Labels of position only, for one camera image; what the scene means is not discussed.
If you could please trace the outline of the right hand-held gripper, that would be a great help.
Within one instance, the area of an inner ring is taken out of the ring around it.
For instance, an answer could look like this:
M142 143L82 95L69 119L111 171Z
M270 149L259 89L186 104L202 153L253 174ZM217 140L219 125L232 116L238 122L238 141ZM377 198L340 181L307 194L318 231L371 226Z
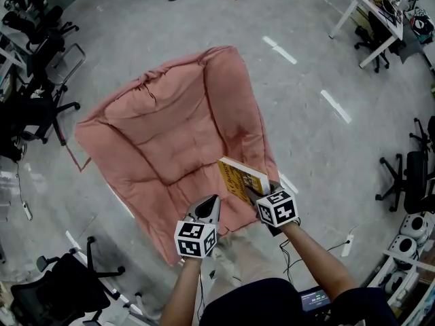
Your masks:
M271 195L260 198L260 194L251 187L245 186L245 193L253 206L256 205L258 215L272 236L281 233L281 226L296 221L298 216L294 193L283 189L280 182L270 180Z

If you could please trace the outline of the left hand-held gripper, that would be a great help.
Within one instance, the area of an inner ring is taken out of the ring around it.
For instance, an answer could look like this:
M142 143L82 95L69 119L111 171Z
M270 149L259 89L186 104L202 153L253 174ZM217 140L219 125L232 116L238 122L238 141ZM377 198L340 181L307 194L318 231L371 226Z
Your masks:
M201 198L177 222L174 241L180 256L202 259L211 253L218 241L220 203L217 194Z

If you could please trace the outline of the yellow book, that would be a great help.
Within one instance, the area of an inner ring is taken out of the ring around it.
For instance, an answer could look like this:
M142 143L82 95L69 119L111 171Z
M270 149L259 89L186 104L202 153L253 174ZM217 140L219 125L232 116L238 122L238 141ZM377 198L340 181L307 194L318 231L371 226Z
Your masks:
M251 206L246 189L251 189L260 196L271 193L269 178L265 172L226 156L218 159L217 165L228 192L226 197L228 204Z

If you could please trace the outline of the pink cushioned lounge chair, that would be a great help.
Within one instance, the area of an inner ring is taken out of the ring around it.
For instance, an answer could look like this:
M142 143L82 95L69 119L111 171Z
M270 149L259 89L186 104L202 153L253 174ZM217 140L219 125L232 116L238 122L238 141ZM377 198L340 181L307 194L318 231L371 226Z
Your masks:
M234 46L144 73L78 122L75 138L170 266L180 261L177 222L197 200L219 195L221 235L256 221L252 206L227 190L220 158L279 180L246 64Z

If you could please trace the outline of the person's left forearm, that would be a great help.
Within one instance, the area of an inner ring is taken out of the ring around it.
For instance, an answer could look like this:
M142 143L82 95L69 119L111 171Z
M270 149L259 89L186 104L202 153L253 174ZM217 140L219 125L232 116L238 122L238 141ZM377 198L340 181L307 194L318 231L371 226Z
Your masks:
M192 326L202 259L187 257L170 298L163 308L160 326Z

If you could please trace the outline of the person's right forearm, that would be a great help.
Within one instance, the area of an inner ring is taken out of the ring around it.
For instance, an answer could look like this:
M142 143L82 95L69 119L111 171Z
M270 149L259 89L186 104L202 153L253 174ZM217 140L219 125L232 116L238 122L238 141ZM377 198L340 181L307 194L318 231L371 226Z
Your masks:
M313 240L298 224L289 222L280 229L331 301L345 291L358 287L341 261Z

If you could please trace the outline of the person's right beige trouser leg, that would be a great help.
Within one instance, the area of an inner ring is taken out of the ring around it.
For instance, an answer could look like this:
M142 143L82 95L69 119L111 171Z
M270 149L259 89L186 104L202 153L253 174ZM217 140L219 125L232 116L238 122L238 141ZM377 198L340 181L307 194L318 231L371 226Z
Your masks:
M267 257L255 248L245 232L221 236L211 257L215 264L216 279L223 278L233 284L239 279L242 285L266 278L279 278L280 274Z

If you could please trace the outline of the person's dark blue shirt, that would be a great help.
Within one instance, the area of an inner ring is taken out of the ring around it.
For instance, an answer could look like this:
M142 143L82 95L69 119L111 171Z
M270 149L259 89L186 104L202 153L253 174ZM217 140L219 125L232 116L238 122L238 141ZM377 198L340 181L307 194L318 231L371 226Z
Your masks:
M355 288L330 304L330 319L320 323L302 308L293 285L267 278L243 285L206 306L199 326L399 326L379 288Z

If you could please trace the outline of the black screen device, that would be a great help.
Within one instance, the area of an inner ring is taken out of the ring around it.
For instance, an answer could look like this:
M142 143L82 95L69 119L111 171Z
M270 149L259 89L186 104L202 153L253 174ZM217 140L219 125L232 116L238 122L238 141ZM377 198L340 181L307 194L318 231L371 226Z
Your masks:
M325 310L330 305L330 299L326 292L319 286L301 291L299 293L302 309L305 312L315 312Z

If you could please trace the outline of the angled red floor tape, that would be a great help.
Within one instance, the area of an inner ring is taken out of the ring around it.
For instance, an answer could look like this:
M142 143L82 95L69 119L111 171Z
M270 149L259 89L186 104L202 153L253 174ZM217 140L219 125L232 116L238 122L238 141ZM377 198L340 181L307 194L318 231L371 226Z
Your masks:
M79 172L81 173L86 167L87 165L89 165L92 162L92 158L88 158L84 164L81 166L79 164L79 162L77 161L77 159L75 158L75 156L73 155L73 152L71 151L71 149L69 148L68 145L65 145L65 148L67 149L73 163L75 164L75 166L77 167L77 169L79 170Z

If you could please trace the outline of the black office chair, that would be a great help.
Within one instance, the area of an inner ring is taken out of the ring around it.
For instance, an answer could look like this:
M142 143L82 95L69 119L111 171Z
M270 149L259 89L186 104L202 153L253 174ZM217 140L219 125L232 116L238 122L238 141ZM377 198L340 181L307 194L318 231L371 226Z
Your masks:
M417 123L421 135L417 136L410 132L409 137L414 138L419 142L420 149L426 156L428 156L431 151L435 153L435 115L432 116L428 122L428 133L425 133L420 119L415 117L414 123Z
M81 106L75 101L59 106L61 94L61 90L54 97L45 94L41 98L24 98L16 94L15 98L0 104L0 132L6 133L8 137L18 137L24 141L40 140L46 144L46 133L52 126L60 145L65 146L67 143L57 116L72 107L79 110Z
M422 151L412 151L406 155L406 168L403 169L403 157L396 154L398 170L381 157L380 164L387 167L394 179L393 185L383 194L376 194L375 200L383 201L391 194L395 194L395 201L390 206L390 212L396 212L400 202L400 195L404 193L404 210L409 214L431 213L435 215L435 194L426 194L427 183L435 173L428 173L428 158Z
M16 12L8 12L1 21L4 26L26 35L28 41L25 48L33 53L32 46L39 47L48 37L62 37L71 31L79 31L79 26L71 21L59 26L63 12L63 8L56 5L43 14L37 23L20 17Z
M360 37L362 42L357 42L354 48L358 50L361 46L375 51L382 43L387 41L392 35L389 30L380 22L377 17L372 13L368 13L368 21L372 33L370 34L367 29L362 26L357 26L355 34Z
M76 257L76 249L70 249L62 257L37 259L37 268L43 276L32 283L13 285L10 288L13 301L12 314L22 326L70 326L72 322L92 313L84 326L101 326L99 317L110 306L110 300L118 300L120 293L111 292L102 278L120 276L125 267L115 272L98 272L92 260L92 243L86 244L87 264Z

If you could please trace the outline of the white storage rack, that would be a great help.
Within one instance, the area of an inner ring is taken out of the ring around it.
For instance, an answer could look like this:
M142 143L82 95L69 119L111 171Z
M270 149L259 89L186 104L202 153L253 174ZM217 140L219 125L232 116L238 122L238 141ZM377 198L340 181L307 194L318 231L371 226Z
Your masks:
M419 261L422 253L422 248L412 255L384 250L387 259L368 284L382 290L401 326L420 326L425 319L435 325L430 316L435 310L435 266Z

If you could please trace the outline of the grey jacket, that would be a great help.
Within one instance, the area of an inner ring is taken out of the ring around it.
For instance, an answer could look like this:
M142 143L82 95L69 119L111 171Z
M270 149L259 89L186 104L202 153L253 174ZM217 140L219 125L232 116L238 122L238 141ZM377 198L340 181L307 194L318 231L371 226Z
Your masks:
M408 58L415 54L423 55L423 47L412 29L404 29L402 40L397 48L397 55L404 64Z

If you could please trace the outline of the white office desk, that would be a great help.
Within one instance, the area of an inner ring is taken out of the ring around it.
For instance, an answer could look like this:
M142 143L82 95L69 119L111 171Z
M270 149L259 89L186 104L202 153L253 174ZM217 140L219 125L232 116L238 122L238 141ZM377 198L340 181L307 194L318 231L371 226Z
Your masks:
M364 5L369 12L372 12L391 33L391 36L384 41L380 46L378 46L371 54L365 58L360 64L359 67L363 69L368 63L375 59L376 56L379 56L382 51L386 50L388 46L390 46L395 40L403 38L403 21L402 17L396 18L396 22L390 22L387 17L383 14L380 7L377 7L374 3L374 0L352 0L349 7L345 10L341 19L337 22L334 28L329 33L329 38L333 39L344 23L350 18L354 10L358 5Z

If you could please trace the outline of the black chair chrome sled base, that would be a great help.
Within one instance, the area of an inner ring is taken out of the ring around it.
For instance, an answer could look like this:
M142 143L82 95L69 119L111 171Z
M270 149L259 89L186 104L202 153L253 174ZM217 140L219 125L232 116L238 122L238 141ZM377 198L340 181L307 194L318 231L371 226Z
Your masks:
M52 68L57 68L62 62L66 61L66 58L71 52L80 53L81 58L71 69L69 69L68 74L66 74L60 82L51 80L47 73L48 65L53 60L56 60L56 63L52 65ZM86 53L77 43L72 43L68 48L66 48L65 40L62 37L51 36L48 37L27 58L27 75L32 75L34 79L39 80L43 84L59 86L62 91L66 92L68 91L67 82L85 60Z

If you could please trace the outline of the black white patterned backpack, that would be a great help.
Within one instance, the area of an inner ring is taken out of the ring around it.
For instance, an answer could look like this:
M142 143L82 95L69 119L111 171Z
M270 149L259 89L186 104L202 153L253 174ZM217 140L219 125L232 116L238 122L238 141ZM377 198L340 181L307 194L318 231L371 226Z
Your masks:
M435 23L424 9L415 8L411 10L408 19L420 44L429 44L435 41Z

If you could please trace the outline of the white metal shelf rack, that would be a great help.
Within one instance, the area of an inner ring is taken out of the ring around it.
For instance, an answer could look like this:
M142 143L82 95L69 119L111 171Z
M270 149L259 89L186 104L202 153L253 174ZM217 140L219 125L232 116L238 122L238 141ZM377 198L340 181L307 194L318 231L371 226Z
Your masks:
M22 55L26 52L20 47L24 39L2 22L5 14L0 14L0 103L4 103L12 93L12 71L17 68L26 70L27 65Z

